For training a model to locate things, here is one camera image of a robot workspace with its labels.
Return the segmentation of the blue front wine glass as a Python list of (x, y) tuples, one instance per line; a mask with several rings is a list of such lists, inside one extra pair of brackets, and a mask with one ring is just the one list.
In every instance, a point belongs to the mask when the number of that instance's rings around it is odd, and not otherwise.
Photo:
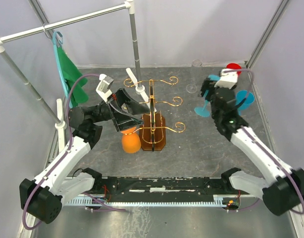
[(243, 104), (238, 108), (238, 114), (241, 115), (241, 113), (248, 109), (249, 106), (254, 102), (255, 97), (254, 94), (249, 92), (249, 94), (247, 95), (247, 91), (246, 90), (242, 90), (239, 91), (236, 94), (236, 105), (239, 104), (243, 99), (246, 99)]

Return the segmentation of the light blue back glass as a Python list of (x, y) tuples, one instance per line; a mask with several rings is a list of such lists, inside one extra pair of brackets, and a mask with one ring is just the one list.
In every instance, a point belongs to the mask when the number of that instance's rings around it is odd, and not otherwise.
[(208, 104), (207, 96), (212, 93), (213, 87), (219, 79), (219, 76), (211, 74), (203, 81), (199, 96), (204, 98), (204, 105), (202, 107), (194, 108), (194, 111), (197, 115), (204, 118), (210, 116), (210, 112), (206, 109)]

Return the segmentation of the clear wine glass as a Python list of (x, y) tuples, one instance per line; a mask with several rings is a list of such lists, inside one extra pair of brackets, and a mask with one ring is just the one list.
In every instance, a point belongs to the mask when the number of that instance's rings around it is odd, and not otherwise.
[(202, 72), (202, 61), (200, 59), (193, 60), (191, 64), (191, 79), (189, 81), (189, 84), (186, 86), (186, 90), (190, 94), (194, 94), (197, 92), (197, 80)]

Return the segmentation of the orange wine glass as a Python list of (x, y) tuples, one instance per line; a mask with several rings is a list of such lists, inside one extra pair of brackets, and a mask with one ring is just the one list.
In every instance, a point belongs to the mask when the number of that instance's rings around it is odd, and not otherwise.
[(141, 141), (139, 135), (135, 132), (137, 128), (132, 127), (130, 129), (121, 131), (122, 135), (122, 148), (126, 153), (136, 153), (141, 148)]

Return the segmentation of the red wine glass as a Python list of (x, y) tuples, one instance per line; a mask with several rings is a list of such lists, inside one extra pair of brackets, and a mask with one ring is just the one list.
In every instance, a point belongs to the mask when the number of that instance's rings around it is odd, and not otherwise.
[(241, 72), (242, 67), (234, 62), (227, 64), (226, 68), (228, 69), (229, 72), (237, 73), (238, 76), (242, 73)]

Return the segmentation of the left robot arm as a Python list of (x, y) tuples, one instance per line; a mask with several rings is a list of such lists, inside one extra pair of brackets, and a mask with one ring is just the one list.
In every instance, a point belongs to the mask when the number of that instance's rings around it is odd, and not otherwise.
[(80, 175), (66, 182), (74, 166), (99, 142), (102, 126), (98, 122), (111, 120), (116, 131), (124, 131), (144, 122), (140, 115), (150, 110), (145, 103), (134, 100), (124, 88), (116, 92), (98, 89), (102, 101), (92, 107), (73, 107), (67, 112), (70, 138), (58, 156), (33, 180), (24, 179), (20, 186), (23, 226), (26, 214), (49, 224), (59, 215), (63, 205), (77, 195), (90, 191), (99, 193), (103, 182), (101, 173), (86, 168)]

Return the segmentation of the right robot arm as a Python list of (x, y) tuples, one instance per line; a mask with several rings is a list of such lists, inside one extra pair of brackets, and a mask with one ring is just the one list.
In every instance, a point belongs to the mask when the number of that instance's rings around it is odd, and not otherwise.
[(263, 177), (246, 174), (238, 168), (226, 171), (220, 188), (230, 194), (240, 190), (264, 202), (268, 210), (280, 216), (301, 205), (304, 214), (304, 170), (293, 169), (278, 158), (239, 115), (233, 88), (218, 86), (220, 78), (204, 79), (200, 96), (210, 103), (211, 117), (218, 132), (238, 147), (254, 163)]

